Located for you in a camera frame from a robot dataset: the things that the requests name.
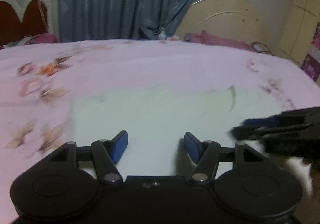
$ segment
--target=white headboard frame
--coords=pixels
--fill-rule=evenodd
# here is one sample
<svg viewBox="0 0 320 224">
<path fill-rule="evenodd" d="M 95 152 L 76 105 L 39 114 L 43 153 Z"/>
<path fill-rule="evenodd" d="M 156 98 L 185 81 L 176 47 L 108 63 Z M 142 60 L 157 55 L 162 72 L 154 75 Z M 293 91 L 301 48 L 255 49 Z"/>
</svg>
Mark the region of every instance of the white headboard frame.
<svg viewBox="0 0 320 224">
<path fill-rule="evenodd" d="M 15 0 L 0 0 L 0 1 L 4 1 L 4 2 L 7 2 L 8 4 L 10 4 L 13 7 L 14 11 L 16 12 L 20 22 L 22 22 L 24 13 L 25 13 L 25 11 L 27 9 L 27 6 L 32 0 L 25 0 L 22 8 L 20 7 L 20 5 Z M 40 0 L 40 1 L 42 3 L 44 3 L 45 6 L 47 7 L 48 33 L 53 34 L 51 2 L 50 2 L 50 0 Z"/>
</svg>

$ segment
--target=pillow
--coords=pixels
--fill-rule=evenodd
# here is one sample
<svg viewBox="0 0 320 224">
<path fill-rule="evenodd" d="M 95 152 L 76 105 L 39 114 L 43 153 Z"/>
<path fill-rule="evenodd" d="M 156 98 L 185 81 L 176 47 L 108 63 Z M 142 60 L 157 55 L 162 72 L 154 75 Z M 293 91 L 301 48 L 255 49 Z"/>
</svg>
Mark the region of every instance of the pillow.
<svg viewBox="0 0 320 224">
<path fill-rule="evenodd" d="M 215 35 L 209 34 L 206 30 L 202 30 L 201 33 L 191 33 L 190 41 L 195 43 L 203 43 L 207 45 L 220 45 L 220 46 L 228 46 L 237 49 L 243 49 L 255 52 L 254 48 L 241 41 L 233 41 L 226 38 L 221 38 Z"/>
</svg>

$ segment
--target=hand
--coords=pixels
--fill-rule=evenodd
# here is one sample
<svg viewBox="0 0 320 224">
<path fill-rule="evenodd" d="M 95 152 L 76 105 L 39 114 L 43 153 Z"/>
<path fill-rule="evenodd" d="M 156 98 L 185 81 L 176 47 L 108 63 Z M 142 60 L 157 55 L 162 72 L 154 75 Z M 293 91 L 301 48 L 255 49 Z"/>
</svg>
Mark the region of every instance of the hand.
<svg viewBox="0 0 320 224">
<path fill-rule="evenodd" d="M 305 165 L 311 164 L 310 177 L 312 179 L 313 198 L 320 201 L 320 160 L 303 158 L 302 162 Z"/>
</svg>

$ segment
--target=black device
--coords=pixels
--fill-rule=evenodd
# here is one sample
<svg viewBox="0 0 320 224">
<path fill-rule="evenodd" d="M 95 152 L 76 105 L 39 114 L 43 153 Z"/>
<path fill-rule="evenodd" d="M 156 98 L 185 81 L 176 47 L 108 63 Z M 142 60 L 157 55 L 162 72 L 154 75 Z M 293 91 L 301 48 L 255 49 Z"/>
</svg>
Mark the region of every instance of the black device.
<svg viewBox="0 0 320 224">
<path fill-rule="evenodd" d="M 267 153 L 320 159 L 320 107 L 247 119 L 231 133 L 239 141 L 259 140 Z"/>
<path fill-rule="evenodd" d="M 190 177 L 128 176 L 124 182 L 115 163 L 127 144 L 121 131 L 111 141 L 67 142 L 55 150 L 13 182 L 14 224 L 298 223 L 292 215 L 300 183 L 245 143 L 221 147 L 186 133 L 185 148 L 197 164 Z M 97 179 L 79 169 L 79 161 L 93 161 Z M 233 169 L 215 179 L 219 162 L 233 162 Z"/>
</svg>

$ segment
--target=black clip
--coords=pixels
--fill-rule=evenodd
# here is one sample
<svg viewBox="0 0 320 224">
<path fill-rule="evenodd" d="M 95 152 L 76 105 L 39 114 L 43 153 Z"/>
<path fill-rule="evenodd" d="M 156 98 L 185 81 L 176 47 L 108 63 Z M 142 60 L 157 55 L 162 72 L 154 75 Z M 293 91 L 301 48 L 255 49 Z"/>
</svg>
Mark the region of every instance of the black clip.
<svg viewBox="0 0 320 224">
<path fill-rule="evenodd" d="M 260 140 L 271 154 L 320 158 L 320 107 L 247 119 L 231 130 L 237 140 Z"/>
</svg>

